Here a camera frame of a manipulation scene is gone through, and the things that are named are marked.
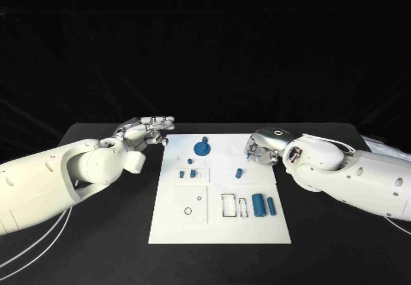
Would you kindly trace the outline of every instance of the black curtain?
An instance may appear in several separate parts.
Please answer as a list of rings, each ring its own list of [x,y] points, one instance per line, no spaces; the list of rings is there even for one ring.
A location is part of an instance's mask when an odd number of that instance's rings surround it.
[[[75,122],[157,115],[350,122],[411,151],[406,11],[144,5],[0,8],[1,162]]]

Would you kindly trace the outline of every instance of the circular hole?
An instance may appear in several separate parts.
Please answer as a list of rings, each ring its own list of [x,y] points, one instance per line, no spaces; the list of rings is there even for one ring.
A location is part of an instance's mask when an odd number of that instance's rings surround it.
[[[404,183],[404,180],[402,178],[399,177],[396,180],[395,180],[395,186],[401,186]]]
[[[360,176],[362,173],[363,173],[363,168],[360,167],[360,168],[357,169],[357,176]]]
[[[184,208],[184,214],[186,214],[186,215],[190,214],[190,208],[189,208],[189,207]]]

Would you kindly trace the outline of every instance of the white cable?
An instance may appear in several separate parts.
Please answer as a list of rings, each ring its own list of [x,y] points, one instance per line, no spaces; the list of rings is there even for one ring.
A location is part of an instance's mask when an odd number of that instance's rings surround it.
[[[62,220],[62,216],[65,215],[66,210],[62,212],[60,217],[57,218],[53,226],[49,228],[47,232],[44,233],[44,235],[39,238],[39,240],[13,257],[10,258],[1,265],[0,268],[7,265],[13,260],[16,260],[34,246],[36,244],[43,240],[43,238],[49,235],[50,231],[53,230],[53,228],[56,227],[57,223]]]
[[[399,230],[402,230],[404,232],[406,232],[406,234],[411,235],[411,233],[406,230],[404,230],[386,217],[385,217],[385,219]]]
[[[329,141],[331,143],[340,144],[340,145],[343,145],[349,149],[349,152],[355,152],[355,148],[350,145],[347,145],[343,142],[340,142],[340,141],[330,140],[329,138],[320,138],[320,137],[316,137],[314,135],[308,135],[308,134],[303,134],[303,136],[304,137],[310,137],[310,138],[318,138],[323,141]]]
[[[62,230],[65,229],[66,227],[66,222],[69,221],[69,217],[70,217],[70,209],[68,211],[68,215],[66,215],[66,221],[65,221],[65,224],[62,225],[62,229],[60,229],[60,232],[57,233],[57,236],[56,238],[53,239],[52,243],[49,244],[47,248],[44,249],[44,251],[39,254],[39,256],[18,269],[16,270],[11,274],[8,274],[7,276],[4,276],[0,281],[3,281],[6,278],[8,278],[10,276],[13,276],[17,272],[20,272],[40,257],[42,255],[46,253],[46,251],[49,250],[49,248],[52,247],[53,243],[56,242],[57,240],[57,237],[60,236],[62,234]]]

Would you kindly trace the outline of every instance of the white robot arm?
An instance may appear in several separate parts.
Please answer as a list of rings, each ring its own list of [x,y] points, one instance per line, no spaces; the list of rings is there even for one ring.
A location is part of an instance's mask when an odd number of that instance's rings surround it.
[[[128,120],[102,141],[63,145],[0,165],[0,235],[46,221],[99,192],[122,169],[140,173],[147,144],[167,145],[173,117]]]
[[[259,129],[243,151],[248,160],[267,166],[282,157],[287,173],[305,190],[326,192],[372,214],[411,221],[411,162],[311,135],[294,138],[278,128]]]

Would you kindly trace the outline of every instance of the small blue object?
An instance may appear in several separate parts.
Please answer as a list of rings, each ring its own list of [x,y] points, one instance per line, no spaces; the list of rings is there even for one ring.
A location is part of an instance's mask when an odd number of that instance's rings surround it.
[[[271,197],[267,198],[267,202],[268,202],[268,208],[269,208],[269,215],[275,216],[277,213],[275,213],[274,201]]]
[[[207,138],[203,137],[202,142],[197,142],[194,144],[194,154],[197,156],[206,156],[209,154],[210,150],[212,150],[212,148],[209,147],[209,144],[207,144]]]
[[[241,168],[238,168],[238,170],[236,170],[236,174],[235,174],[235,177],[236,177],[236,178],[241,178],[241,174],[242,174],[242,169],[241,169]]]
[[[264,217],[267,215],[267,212],[265,212],[262,195],[254,194],[251,196],[251,199],[252,199],[254,215],[255,217]]]

